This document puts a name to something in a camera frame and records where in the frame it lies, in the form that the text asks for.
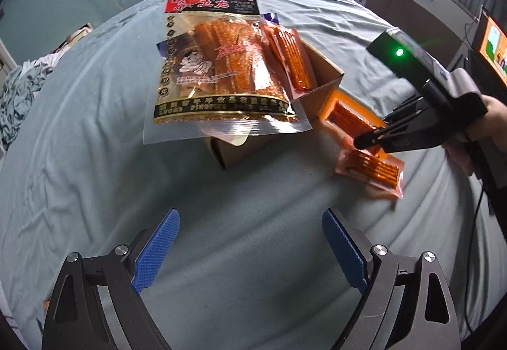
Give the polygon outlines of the person right hand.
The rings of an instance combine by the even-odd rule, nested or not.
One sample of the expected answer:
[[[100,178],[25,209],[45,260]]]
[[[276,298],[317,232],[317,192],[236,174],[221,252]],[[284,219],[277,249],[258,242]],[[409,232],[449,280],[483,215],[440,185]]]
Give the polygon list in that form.
[[[475,167],[471,157],[465,151],[466,142],[474,142],[482,139],[491,139],[494,146],[506,158],[506,105],[494,97],[482,96],[487,113],[470,125],[465,132],[456,133],[451,139],[443,144],[446,154],[461,167],[467,176],[473,175]]]

